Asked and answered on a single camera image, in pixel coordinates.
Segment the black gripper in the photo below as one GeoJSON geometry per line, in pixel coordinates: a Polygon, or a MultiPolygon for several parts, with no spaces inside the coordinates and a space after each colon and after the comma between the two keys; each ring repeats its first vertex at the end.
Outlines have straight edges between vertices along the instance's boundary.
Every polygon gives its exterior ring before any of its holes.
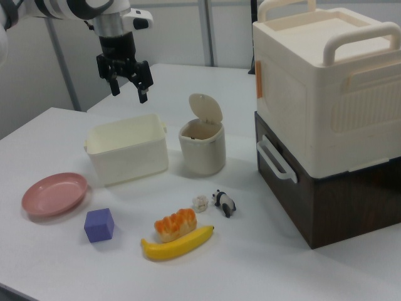
{"type": "Polygon", "coordinates": [[[117,76],[130,76],[137,87],[140,103],[148,100],[149,87],[154,84],[148,61],[135,60],[135,43],[132,32],[114,36],[99,37],[102,53],[96,57],[99,76],[105,79],[113,96],[120,93],[117,76]]]}

